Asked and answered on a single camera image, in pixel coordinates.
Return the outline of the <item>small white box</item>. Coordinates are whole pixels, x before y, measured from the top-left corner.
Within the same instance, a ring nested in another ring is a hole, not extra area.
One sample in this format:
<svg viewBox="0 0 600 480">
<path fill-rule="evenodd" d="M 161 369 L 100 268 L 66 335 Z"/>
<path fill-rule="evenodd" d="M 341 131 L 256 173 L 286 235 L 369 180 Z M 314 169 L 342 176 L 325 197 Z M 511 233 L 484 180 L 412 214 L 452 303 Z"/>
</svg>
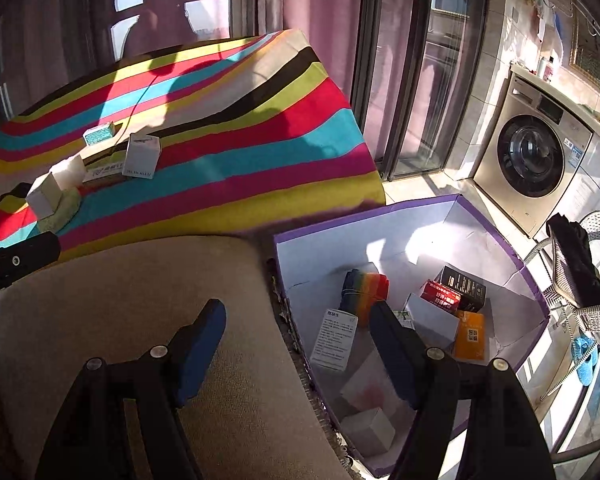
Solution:
<svg viewBox="0 0 600 480">
<path fill-rule="evenodd" d="M 37 177 L 26 196 L 35 218 L 42 220 L 52 216 L 60 203 L 62 191 L 53 174 L 48 172 Z"/>
</svg>

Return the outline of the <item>green round sponge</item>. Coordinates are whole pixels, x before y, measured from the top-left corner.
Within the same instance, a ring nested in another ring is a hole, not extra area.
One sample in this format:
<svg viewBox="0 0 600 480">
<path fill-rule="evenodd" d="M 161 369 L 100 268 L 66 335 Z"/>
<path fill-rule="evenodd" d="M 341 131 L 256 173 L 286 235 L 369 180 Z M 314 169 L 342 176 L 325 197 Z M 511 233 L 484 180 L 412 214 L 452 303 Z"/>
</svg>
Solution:
<svg viewBox="0 0 600 480">
<path fill-rule="evenodd" d="M 57 234 L 73 219 L 80 209 L 81 202 L 82 195 L 77 188 L 63 190 L 56 211 L 50 216 L 38 220 L 36 225 L 38 230 L 41 233 Z"/>
</svg>

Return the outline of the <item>orange tissue pack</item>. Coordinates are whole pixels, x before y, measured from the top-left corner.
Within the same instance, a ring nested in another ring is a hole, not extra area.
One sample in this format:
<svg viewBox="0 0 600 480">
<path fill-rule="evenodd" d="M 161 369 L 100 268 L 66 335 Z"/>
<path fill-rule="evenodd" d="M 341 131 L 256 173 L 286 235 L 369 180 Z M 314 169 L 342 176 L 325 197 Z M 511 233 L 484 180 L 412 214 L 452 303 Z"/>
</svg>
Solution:
<svg viewBox="0 0 600 480">
<path fill-rule="evenodd" d="M 486 318 L 481 313 L 458 310 L 454 356 L 458 360 L 483 361 L 486 356 Z"/>
</svg>

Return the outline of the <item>white foam block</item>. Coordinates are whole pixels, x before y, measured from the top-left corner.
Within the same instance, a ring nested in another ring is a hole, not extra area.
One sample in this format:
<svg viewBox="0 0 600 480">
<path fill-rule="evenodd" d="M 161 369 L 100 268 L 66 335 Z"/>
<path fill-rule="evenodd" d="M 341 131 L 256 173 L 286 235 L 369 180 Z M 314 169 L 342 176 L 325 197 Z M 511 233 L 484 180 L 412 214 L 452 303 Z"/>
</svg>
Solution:
<svg viewBox="0 0 600 480">
<path fill-rule="evenodd" d="M 69 188 L 78 188 L 83 183 L 86 168 L 82 157 L 75 154 L 51 166 L 50 174 L 61 191 L 65 191 Z"/>
</svg>

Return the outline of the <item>white box purple ribbon logo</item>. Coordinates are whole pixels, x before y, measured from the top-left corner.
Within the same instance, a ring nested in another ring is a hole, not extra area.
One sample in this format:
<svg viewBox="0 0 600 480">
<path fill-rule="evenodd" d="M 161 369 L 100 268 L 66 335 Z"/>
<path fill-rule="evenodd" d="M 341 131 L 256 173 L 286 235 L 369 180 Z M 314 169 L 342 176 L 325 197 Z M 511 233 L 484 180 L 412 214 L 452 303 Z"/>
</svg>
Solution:
<svg viewBox="0 0 600 480">
<path fill-rule="evenodd" d="M 411 315 L 414 330 L 427 346 L 448 348 L 454 341 L 458 318 L 423 300 L 415 294 L 409 294 L 405 310 Z"/>
</svg>

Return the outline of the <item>large white pink-stained box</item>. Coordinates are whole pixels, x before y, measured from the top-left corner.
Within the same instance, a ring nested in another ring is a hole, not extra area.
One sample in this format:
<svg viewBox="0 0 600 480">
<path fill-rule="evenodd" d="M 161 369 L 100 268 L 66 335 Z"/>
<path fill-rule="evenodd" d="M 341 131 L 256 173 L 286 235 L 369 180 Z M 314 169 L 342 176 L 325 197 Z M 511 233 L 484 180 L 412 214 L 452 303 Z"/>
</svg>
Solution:
<svg viewBox="0 0 600 480">
<path fill-rule="evenodd" d="M 339 391 L 340 396 L 358 412 L 381 408 L 388 417 L 409 410 L 408 403 L 396 393 L 396 388 L 376 350 L 370 352 L 361 366 Z"/>
</svg>

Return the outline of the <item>black applicator box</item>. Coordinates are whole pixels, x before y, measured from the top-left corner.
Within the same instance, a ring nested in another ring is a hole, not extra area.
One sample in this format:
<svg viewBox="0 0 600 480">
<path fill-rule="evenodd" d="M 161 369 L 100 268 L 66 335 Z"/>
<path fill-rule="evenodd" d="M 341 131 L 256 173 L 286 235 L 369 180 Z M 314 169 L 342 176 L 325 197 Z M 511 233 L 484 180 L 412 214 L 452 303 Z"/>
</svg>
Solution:
<svg viewBox="0 0 600 480">
<path fill-rule="evenodd" d="M 468 275 L 445 266 L 437 276 L 437 281 L 460 294 L 458 308 L 467 312 L 479 312 L 486 303 L 486 286 Z"/>
</svg>

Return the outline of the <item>red blue product box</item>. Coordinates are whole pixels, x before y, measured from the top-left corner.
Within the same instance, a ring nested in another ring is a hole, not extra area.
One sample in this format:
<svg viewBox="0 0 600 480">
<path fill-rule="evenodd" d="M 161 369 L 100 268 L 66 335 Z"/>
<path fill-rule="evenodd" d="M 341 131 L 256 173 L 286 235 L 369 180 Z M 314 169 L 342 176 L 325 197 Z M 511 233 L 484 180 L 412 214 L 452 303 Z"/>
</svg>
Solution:
<svg viewBox="0 0 600 480">
<path fill-rule="evenodd" d="M 451 314 L 457 312 L 462 300 L 459 292 L 433 280 L 427 280 L 422 285 L 420 298 Z"/>
</svg>

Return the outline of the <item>white cube box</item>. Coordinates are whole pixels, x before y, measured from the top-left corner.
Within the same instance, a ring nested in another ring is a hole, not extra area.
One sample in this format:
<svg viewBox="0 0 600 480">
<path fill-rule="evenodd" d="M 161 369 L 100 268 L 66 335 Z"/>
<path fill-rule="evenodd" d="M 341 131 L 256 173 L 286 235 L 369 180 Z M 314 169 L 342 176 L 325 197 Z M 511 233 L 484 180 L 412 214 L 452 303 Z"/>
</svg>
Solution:
<svg viewBox="0 0 600 480">
<path fill-rule="evenodd" d="M 161 145 L 158 136 L 132 133 L 126 146 L 122 174 L 130 178 L 152 179 L 160 154 Z"/>
</svg>

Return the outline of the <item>white box with printed text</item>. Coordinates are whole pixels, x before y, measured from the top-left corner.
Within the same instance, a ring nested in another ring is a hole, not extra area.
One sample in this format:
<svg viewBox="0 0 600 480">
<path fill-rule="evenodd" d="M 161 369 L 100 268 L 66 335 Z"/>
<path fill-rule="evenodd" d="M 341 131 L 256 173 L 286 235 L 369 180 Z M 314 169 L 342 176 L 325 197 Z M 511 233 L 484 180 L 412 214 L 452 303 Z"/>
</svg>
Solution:
<svg viewBox="0 0 600 480">
<path fill-rule="evenodd" d="M 358 317 L 343 310 L 328 309 L 318 330 L 310 363 L 326 370 L 346 370 L 358 328 Z"/>
</svg>

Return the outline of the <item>grey white square box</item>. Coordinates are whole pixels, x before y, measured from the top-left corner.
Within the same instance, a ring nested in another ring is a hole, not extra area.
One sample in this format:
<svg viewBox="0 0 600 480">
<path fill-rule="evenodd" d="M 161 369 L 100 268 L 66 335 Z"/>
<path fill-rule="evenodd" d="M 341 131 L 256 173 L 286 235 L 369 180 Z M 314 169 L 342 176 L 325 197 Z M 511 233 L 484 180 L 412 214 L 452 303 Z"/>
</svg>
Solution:
<svg viewBox="0 0 600 480">
<path fill-rule="evenodd" d="M 340 426 L 344 435 L 365 457 L 388 452 L 396 436 L 396 430 L 381 408 L 347 416 Z"/>
</svg>

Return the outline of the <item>teal small box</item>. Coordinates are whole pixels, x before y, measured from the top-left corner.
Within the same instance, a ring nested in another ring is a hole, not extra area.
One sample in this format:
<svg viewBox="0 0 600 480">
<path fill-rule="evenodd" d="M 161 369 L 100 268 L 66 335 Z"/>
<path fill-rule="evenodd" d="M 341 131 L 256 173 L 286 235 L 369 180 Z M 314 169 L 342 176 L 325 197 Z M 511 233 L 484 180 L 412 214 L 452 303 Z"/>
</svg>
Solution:
<svg viewBox="0 0 600 480">
<path fill-rule="evenodd" d="M 107 122 L 106 124 L 86 129 L 82 134 L 82 138 L 86 146 L 91 146 L 113 139 L 115 135 L 116 126 L 113 122 Z"/>
</svg>

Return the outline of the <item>beige seat cushion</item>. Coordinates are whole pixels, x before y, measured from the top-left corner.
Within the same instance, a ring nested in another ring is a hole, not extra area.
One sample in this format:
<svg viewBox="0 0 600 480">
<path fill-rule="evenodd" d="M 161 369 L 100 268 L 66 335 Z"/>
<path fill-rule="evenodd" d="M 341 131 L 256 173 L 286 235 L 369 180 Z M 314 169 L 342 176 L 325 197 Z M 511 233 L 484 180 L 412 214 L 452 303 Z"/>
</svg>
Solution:
<svg viewBox="0 0 600 480">
<path fill-rule="evenodd" d="M 258 248 L 222 236 L 119 246 L 0 291 L 0 393 L 31 478 L 62 400 L 92 356 L 141 356 L 216 298 L 227 324 L 199 393 L 181 411 L 208 479 L 342 479 L 280 333 Z"/>
</svg>

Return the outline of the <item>purple-rimmed white storage box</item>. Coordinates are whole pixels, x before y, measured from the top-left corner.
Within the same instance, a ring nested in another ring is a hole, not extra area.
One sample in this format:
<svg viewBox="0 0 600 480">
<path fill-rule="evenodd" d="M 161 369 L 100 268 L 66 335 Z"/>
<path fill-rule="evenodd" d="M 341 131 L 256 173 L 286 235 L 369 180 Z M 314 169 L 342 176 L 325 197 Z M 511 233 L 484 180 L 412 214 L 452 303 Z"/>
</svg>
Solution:
<svg viewBox="0 0 600 480">
<path fill-rule="evenodd" d="M 465 197 L 350 214 L 279 234 L 274 247 L 318 397 L 373 476 L 438 478 L 463 436 L 462 479 L 554 477 L 517 378 L 547 305 Z"/>
</svg>

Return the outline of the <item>gold washing machine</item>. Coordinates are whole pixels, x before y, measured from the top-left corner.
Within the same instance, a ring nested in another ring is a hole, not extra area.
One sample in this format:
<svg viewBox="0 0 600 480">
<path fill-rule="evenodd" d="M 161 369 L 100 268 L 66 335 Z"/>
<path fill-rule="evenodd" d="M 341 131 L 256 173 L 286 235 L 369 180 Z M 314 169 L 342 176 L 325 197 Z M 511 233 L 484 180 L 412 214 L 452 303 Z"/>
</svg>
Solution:
<svg viewBox="0 0 600 480">
<path fill-rule="evenodd" d="M 513 64 L 475 185 L 534 237 L 580 168 L 594 126 L 568 96 Z"/>
</svg>

